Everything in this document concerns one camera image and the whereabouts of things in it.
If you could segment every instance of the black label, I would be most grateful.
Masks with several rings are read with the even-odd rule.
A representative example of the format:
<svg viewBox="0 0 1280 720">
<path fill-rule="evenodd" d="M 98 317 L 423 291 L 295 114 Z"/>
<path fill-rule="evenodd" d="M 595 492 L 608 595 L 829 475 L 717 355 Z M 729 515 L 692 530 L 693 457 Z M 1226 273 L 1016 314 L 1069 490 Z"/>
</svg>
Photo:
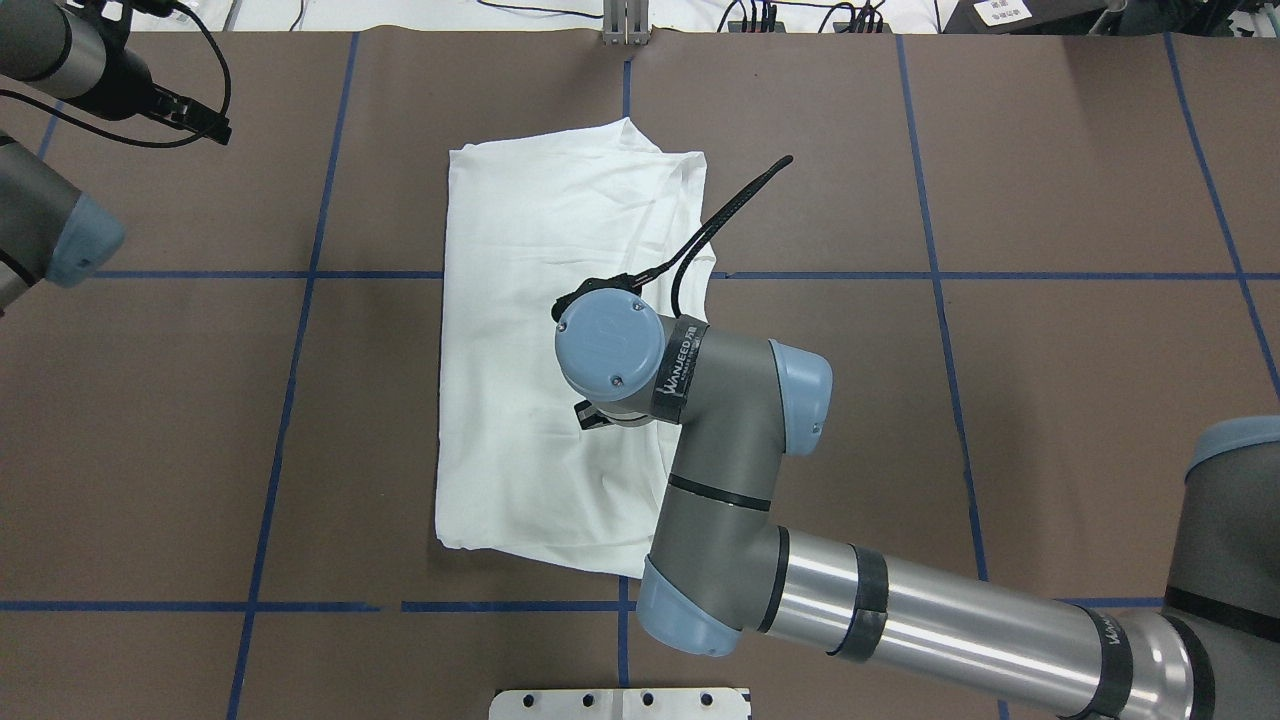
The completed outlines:
<svg viewBox="0 0 1280 720">
<path fill-rule="evenodd" d="M 707 323 L 698 318 L 689 315 L 676 318 L 676 327 L 671 331 L 662 364 L 658 365 L 658 377 L 653 380 L 650 414 L 654 418 L 668 423 L 680 421 L 680 414 L 689 401 L 689 386 L 694 380 L 694 365 L 698 363 L 707 327 Z"/>
</svg>

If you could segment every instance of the light blue cap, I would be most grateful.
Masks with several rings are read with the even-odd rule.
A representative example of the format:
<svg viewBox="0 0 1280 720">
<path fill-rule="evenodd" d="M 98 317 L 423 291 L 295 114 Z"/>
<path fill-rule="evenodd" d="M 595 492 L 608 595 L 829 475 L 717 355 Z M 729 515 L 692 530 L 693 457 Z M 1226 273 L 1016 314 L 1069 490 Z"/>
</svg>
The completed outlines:
<svg viewBox="0 0 1280 720">
<path fill-rule="evenodd" d="M 58 236 L 45 278 L 61 287 L 74 287 L 110 260 L 122 243 L 124 225 L 82 193 Z"/>
<path fill-rule="evenodd" d="M 616 402 L 658 374 L 666 343 L 658 313 L 639 296 L 611 287 L 591 291 L 564 310 L 556 359 L 582 397 Z"/>
<path fill-rule="evenodd" d="M 1187 468 L 1187 474 L 1201 462 L 1224 452 L 1268 442 L 1280 442 L 1280 415 L 1236 418 L 1219 423 L 1201 433 L 1196 441 L 1196 456 Z"/>
<path fill-rule="evenodd" d="M 831 365 L 822 355 L 771 340 L 782 388 L 787 455 L 809 455 L 822 439 L 831 409 Z"/>
<path fill-rule="evenodd" d="M 658 642 L 691 655 L 723 657 L 737 647 L 742 630 L 735 630 L 676 589 L 644 559 L 644 579 L 636 601 L 640 625 Z"/>
</svg>

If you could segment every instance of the table surface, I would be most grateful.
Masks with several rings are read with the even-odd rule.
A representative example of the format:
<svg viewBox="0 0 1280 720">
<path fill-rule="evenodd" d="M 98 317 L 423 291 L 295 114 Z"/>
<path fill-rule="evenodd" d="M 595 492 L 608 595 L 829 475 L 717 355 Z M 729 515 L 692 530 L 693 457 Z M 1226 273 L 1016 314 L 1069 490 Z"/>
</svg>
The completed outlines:
<svg viewBox="0 0 1280 720">
<path fill-rule="evenodd" d="M 214 99 L 207 47 L 150 35 Z M 1275 413 L 1271 41 L 233 33 L 229 147 L 0 124 L 131 237 L 0 320 L 12 717 L 467 717 L 495 689 L 732 685 L 759 717 L 1046 719 L 434 538 L 448 150 L 628 113 L 703 150 L 713 324 L 819 352 L 776 518 L 1101 609 L 1158 605 L 1198 433 Z M 127 122 L 128 132 L 163 129 Z"/>
</svg>

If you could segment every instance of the white label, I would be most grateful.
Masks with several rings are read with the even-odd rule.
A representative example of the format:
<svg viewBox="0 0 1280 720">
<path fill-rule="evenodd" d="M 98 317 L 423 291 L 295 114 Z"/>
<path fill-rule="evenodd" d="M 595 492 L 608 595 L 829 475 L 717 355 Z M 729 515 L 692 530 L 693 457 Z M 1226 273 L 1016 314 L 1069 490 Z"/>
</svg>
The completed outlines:
<svg viewBox="0 0 1280 720">
<path fill-rule="evenodd" d="M 973 9 L 978 10 L 978 17 L 987 23 L 987 27 L 1016 23 L 1032 17 L 1023 0 L 986 0 L 974 3 Z"/>
</svg>

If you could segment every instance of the folded fabric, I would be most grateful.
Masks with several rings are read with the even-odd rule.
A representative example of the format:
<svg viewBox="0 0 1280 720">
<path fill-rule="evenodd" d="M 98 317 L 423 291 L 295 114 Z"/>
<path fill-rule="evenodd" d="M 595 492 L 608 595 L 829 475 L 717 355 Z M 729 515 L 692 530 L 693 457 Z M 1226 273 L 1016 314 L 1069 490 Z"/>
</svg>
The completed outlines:
<svg viewBox="0 0 1280 720">
<path fill-rule="evenodd" d="M 581 430 L 550 307 L 586 278 L 639 272 L 700 225 L 701 152 L 662 152 L 630 119 L 467 145 L 449 158 L 435 534 L 640 577 L 678 428 Z M 710 247 L 681 283 L 704 318 Z M 667 275 L 644 299 L 671 314 Z"/>
</svg>

